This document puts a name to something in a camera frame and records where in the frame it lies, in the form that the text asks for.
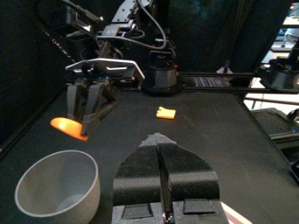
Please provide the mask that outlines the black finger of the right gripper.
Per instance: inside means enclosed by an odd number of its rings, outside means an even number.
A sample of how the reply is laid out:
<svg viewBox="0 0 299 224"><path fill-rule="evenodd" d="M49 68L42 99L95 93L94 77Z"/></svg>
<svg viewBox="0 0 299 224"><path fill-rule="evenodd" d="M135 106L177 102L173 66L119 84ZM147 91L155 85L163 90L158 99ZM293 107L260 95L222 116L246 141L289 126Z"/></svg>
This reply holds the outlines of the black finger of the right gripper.
<svg viewBox="0 0 299 224"><path fill-rule="evenodd" d="M78 117L78 106L79 106L79 96L78 96L79 87L74 84L69 85L67 92L67 104L69 104L69 117Z"/></svg>
<svg viewBox="0 0 299 224"><path fill-rule="evenodd" d="M89 89L86 114L81 134L89 136L118 104L118 96L109 81L93 84Z"/></svg>

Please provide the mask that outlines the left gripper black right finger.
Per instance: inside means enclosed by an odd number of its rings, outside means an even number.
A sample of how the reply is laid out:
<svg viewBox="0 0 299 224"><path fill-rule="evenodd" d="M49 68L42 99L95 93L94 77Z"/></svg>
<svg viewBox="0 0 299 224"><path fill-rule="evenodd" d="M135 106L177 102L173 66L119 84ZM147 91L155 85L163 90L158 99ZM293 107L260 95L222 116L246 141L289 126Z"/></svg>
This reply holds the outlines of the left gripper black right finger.
<svg viewBox="0 0 299 224"><path fill-rule="evenodd" d="M203 158L158 135L165 212L171 224L230 224L217 172Z"/></svg>

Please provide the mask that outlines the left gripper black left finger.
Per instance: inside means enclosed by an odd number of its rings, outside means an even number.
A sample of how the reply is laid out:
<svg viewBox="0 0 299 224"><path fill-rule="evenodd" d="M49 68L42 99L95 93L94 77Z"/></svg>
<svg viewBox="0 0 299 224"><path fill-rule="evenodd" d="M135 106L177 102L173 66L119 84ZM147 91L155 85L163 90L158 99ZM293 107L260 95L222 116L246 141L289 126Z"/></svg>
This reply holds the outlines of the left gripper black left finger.
<svg viewBox="0 0 299 224"><path fill-rule="evenodd" d="M155 133L122 162L114 179L113 224L165 224L165 192Z"/></svg>

